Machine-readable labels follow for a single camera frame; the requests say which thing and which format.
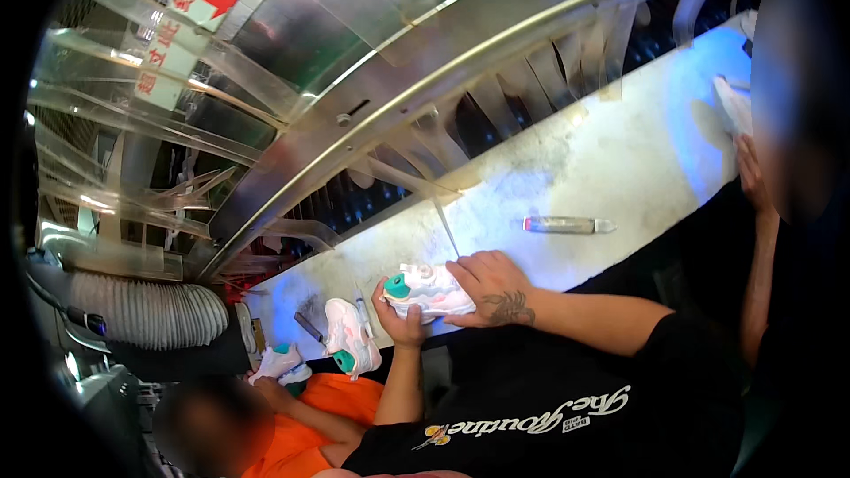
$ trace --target child's sneaker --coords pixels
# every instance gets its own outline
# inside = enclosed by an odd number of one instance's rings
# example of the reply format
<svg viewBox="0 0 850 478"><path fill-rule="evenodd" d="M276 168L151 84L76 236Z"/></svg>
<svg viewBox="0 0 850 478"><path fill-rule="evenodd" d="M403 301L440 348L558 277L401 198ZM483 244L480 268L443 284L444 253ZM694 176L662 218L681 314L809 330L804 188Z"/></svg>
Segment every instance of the child's sneaker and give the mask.
<svg viewBox="0 0 850 478"><path fill-rule="evenodd" d="M303 363L301 365L292 367L292 369L284 373L282 377L278 378L277 383L285 386L287 384L303 382L304 380L310 378L312 374L313 370L310 369L310 366L308 366L306 363Z"/></svg>
<svg viewBox="0 0 850 478"><path fill-rule="evenodd" d="M731 136L736 137L742 133L752 135L752 110L750 109L750 97L739 92L723 76L715 76L711 81L711 93L714 95L714 106L721 110L723 116L723 128Z"/></svg>
<svg viewBox="0 0 850 478"><path fill-rule="evenodd" d="M301 355L298 354L298 348L295 345L281 345L272 349L266 347L263 351L263 360L260 367L257 368L257 373L248 378L248 382L254 385L254 381L260 377L278 378L286 373L292 367L299 365L302 362Z"/></svg>
<svg viewBox="0 0 850 478"><path fill-rule="evenodd" d="M398 317L407 319L407 309L412 305L420 306L423 325L430 324L435 317L475 312L472 298L445 266L402 264L400 268L402 273L383 285L383 297Z"/></svg>
<svg viewBox="0 0 850 478"><path fill-rule="evenodd" d="M381 366L381 353L369 337L357 307L346 300L330 299L325 303L325 315L328 328L325 355L333 355L343 373L356 380Z"/></svg>

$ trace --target tattoo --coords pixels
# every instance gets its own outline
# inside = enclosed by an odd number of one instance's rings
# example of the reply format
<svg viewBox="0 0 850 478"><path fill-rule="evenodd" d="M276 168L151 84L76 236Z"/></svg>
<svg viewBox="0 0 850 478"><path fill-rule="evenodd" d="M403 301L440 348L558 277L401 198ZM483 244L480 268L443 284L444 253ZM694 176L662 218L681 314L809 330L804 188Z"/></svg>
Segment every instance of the tattoo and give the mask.
<svg viewBox="0 0 850 478"><path fill-rule="evenodd" d="M483 302L495 305L495 310L490 314L491 324L534 325L535 313L525 306L525 294L520 291L505 292L504 295L484 295Z"/></svg>

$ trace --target hand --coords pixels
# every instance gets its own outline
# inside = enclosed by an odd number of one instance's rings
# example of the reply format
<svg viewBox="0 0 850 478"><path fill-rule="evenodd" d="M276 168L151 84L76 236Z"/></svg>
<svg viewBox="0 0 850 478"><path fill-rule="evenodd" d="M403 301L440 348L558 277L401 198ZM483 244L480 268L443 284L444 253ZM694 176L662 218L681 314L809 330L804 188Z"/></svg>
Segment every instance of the hand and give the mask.
<svg viewBox="0 0 850 478"><path fill-rule="evenodd" d="M422 314L419 305L407 309L407 319L401 319L395 309L383 299L383 284L387 278L377 282L372 292L372 304L375 305L377 320L390 338L396 349L419 349L425 341L425 329L422 328Z"/></svg>
<svg viewBox="0 0 850 478"><path fill-rule="evenodd" d="M761 169L758 167L758 157L756 157L756 145L749 135L738 135L735 137L735 145L738 147L738 169L741 173L741 189L749 199L756 214L761 217L776 216L779 219L779 214L773 208L768 196L768 190L764 186L764 180L761 178Z"/></svg>
<svg viewBox="0 0 850 478"><path fill-rule="evenodd" d="M535 313L526 303L538 290L502 251L478 251L457 262L446 262L445 267L475 303L474 313L446 316L443 321L447 324L458 327L534 325Z"/></svg>
<svg viewBox="0 0 850 478"><path fill-rule="evenodd" d="M277 383L277 380L271 377L260 377L254 380L254 387L263 394L266 401L269 401L271 408L279 413L286 413L287 410L295 402L292 393L282 385Z"/></svg>

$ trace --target teal heel tab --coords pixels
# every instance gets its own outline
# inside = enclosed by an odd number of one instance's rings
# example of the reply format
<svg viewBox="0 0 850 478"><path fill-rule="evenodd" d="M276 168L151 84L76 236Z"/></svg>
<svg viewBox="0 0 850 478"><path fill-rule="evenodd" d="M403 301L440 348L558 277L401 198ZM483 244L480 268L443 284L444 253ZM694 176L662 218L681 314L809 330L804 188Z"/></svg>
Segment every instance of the teal heel tab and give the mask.
<svg viewBox="0 0 850 478"><path fill-rule="evenodd" d="M333 353L333 360L336 362L336 366L343 370L343 373L351 373L355 370L355 357L351 356L348 351Z"/></svg>
<svg viewBox="0 0 850 478"><path fill-rule="evenodd" d="M405 274L392 276L383 284L383 289L396 299L404 299L410 293L410 287L405 284Z"/></svg>

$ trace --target tattooed arm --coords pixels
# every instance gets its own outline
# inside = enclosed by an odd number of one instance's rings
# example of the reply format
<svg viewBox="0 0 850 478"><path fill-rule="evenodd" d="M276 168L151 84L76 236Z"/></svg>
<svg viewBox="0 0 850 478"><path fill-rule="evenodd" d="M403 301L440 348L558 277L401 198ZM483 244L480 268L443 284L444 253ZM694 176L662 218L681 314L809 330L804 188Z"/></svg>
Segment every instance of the tattooed arm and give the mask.
<svg viewBox="0 0 850 478"><path fill-rule="evenodd" d="M535 288L501 251L479 251L446 267L475 301L475 313L445 317L461 327L529 325L600 351L633 356L655 325L673 312L637 297Z"/></svg>

